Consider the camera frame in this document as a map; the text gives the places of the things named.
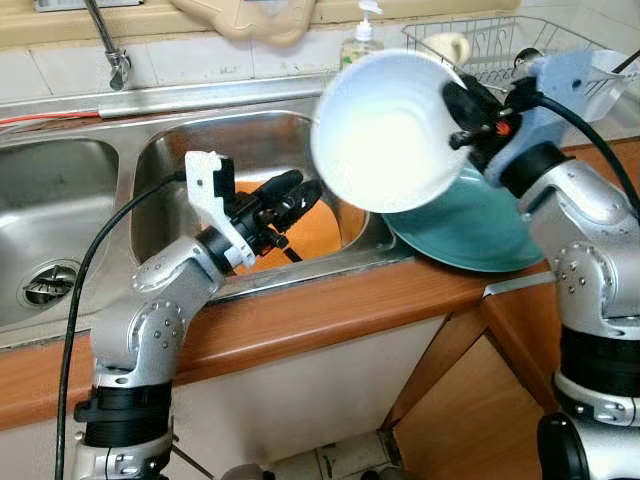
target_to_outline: floor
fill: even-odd
[[[269,470],[276,480],[360,480],[367,470],[379,471],[394,464],[393,452],[385,445],[389,439],[384,434],[365,433],[285,458]]]

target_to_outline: white tile wall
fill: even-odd
[[[545,18],[625,53],[638,48],[640,0],[523,0],[521,15]],[[376,26],[386,48],[404,48],[404,23]],[[354,24],[312,30],[294,47],[232,42],[215,33],[178,36],[127,47],[128,88],[209,83],[336,70]],[[109,91],[109,66],[97,41],[85,46],[34,46],[0,51],[0,103]]]
[[[51,95],[27,49],[0,52],[0,103]]]
[[[211,83],[253,76],[251,45],[217,35],[147,44],[160,85]]]

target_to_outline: soap dispenser bottle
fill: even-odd
[[[384,45],[373,40],[373,28],[369,23],[369,12],[380,14],[382,10],[375,0],[360,0],[358,6],[364,13],[364,19],[356,27],[355,38],[350,38],[342,44],[340,51],[340,70],[356,63],[365,55],[382,50]]]

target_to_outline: red wire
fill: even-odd
[[[100,114],[98,112],[38,113],[35,115],[23,115],[21,117],[3,118],[0,119],[0,125],[47,118],[95,118],[99,116]]]

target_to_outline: white cabinet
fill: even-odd
[[[174,389],[180,447],[220,477],[378,428],[443,317]],[[73,450],[71,422],[68,453]],[[55,422],[0,432],[3,478],[52,478]],[[71,463],[67,462],[67,474]],[[201,479],[175,455],[164,473]]]

